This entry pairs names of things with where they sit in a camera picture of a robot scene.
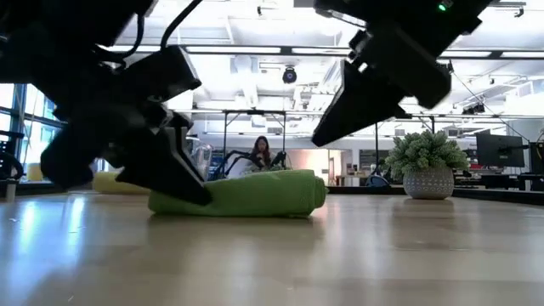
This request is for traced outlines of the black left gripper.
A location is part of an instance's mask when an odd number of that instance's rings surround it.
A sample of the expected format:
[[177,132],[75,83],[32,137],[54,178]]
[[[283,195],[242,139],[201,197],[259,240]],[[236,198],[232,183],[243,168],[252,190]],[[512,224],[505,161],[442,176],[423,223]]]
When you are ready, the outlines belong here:
[[114,71],[0,71],[0,82],[31,83],[69,122],[41,154],[42,174],[67,190],[94,179],[106,154],[122,167],[116,181],[205,206],[212,195],[186,150],[193,122],[166,102],[134,99]]

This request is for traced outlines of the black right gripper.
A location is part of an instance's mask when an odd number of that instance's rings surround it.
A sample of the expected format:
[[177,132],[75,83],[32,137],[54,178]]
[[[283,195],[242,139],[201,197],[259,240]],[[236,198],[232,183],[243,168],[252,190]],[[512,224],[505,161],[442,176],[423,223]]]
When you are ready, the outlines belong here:
[[341,63],[342,84],[312,136],[318,147],[391,117],[410,119],[399,102],[413,97],[433,109],[451,91],[446,65],[392,20],[359,30]]

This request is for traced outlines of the yellow microfiber towel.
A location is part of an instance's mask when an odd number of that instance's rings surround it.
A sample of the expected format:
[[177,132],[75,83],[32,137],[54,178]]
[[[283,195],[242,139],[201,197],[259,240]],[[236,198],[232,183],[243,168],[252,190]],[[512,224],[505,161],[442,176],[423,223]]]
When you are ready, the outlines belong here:
[[115,172],[98,172],[94,175],[92,186],[93,190],[102,194],[115,194],[115,195],[148,195],[150,191],[146,188],[128,184],[124,182],[117,182],[116,177],[118,173]]

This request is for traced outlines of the green microfiber towel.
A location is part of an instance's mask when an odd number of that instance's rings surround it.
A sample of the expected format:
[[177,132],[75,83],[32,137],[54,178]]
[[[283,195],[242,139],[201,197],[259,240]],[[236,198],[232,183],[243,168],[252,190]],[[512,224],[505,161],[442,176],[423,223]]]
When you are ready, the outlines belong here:
[[153,191],[148,208],[157,214],[225,218],[305,218],[325,204],[328,188],[312,170],[252,173],[205,183],[204,205]]

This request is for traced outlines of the clear plastic basket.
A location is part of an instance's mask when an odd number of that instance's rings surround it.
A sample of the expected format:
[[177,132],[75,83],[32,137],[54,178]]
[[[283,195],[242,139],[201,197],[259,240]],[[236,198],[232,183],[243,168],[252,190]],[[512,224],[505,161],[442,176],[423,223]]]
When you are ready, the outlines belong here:
[[[190,134],[186,137],[186,150],[189,152],[190,158],[199,174],[204,179],[207,179],[208,173],[210,172],[213,147],[197,138],[196,134]],[[114,168],[113,166],[109,166],[106,171],[97,171],[96,173],[115,172],[119,174],[121,171],[122,167]]]

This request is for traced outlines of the blue background chair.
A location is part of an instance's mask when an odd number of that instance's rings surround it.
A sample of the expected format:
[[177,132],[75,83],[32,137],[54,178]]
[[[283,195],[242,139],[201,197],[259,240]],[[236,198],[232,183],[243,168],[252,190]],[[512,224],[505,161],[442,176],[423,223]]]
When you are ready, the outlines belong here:
[[365,186],[370,188],[387,188],[390,184],[383,176],[372,174],[366,179]]

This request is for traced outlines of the person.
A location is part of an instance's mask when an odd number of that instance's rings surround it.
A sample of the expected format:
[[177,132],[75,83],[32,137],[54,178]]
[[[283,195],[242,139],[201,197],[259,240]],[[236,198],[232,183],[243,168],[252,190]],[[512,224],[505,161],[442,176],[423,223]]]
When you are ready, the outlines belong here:
[[259,136],[252,148],[252,156],[259,162],[261,167],[270,168],[271,153],[269,150],[269,141],[265,136]]

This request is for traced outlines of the artificial potted plant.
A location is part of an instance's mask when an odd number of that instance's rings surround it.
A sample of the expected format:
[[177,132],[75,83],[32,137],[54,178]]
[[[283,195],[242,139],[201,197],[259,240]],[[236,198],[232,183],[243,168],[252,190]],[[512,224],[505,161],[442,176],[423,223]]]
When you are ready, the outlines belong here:
[[418,200],[444,200],[453,194],[455,171],[469,168],[467,154],[443,132],[408,133],[394,138],[385,159],[391,177]]

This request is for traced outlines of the large glass window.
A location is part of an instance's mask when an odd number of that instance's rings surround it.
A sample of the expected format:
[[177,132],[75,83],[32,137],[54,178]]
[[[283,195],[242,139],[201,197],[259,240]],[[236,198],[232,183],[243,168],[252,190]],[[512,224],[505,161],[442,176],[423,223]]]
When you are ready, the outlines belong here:
[[54,117],[54,103],[31,84],[0,84],[0,130],[23,133],[14,155],[24,168],[39,163],[41,154],[58,134],[63,123]]

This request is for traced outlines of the large black computer monitor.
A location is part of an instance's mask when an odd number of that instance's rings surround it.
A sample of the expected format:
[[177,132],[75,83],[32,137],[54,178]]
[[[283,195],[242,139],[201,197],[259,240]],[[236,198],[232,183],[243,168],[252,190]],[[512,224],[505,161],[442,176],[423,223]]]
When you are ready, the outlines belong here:
[[525,146],[521,137],[477,133],[476,144],[481,166],[525,167]]

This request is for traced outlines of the black office chair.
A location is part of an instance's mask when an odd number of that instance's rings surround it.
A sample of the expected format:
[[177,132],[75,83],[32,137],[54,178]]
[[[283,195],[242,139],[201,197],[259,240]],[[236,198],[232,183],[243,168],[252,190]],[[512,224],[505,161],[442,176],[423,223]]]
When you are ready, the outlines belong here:
[[23,139],[24,134],[0,130],[0,136],[8,138],[0,139],[0,200],[14,202],[17,186],[25,174],[23,165],[14,153],[16,142]]

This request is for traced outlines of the black aluminium table frame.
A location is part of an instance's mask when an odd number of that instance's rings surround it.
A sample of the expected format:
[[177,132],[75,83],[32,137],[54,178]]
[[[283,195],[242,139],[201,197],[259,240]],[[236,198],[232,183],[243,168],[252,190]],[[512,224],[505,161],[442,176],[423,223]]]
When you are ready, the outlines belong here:
[[[405,196],[402,187],[329,187],[332,195],[381,195]],[[63,193],[64,191],[51,183],[23,183],[16,187],[17,196],[41,196]],[[482,190],[455,188],[453,197],[467,198],[481,201],[501,201],[517,204],[544,207],[544,192],[519,190]]]

